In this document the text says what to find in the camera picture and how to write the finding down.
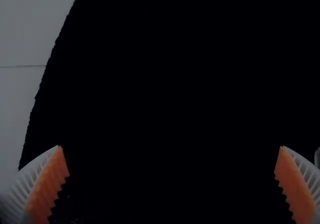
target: black fabric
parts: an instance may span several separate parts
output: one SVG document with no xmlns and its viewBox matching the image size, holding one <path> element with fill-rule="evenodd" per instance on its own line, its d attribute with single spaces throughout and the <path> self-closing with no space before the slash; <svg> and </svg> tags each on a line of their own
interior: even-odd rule
<svg viewBox="0 0 320 224">
<path fill-rule="evenodd" d="M 182 137 L 195 138 L 187 131 L 186 94 L 194 90 L 185 62 L 194 57 L 180 13 L 164 4 L 75 0 L 35 97 L 19 164 L 63 147 L 70 177 L 51 223 L 154 223 L 186 198 L 175 180 L 187 170 Z"/>
</svg>

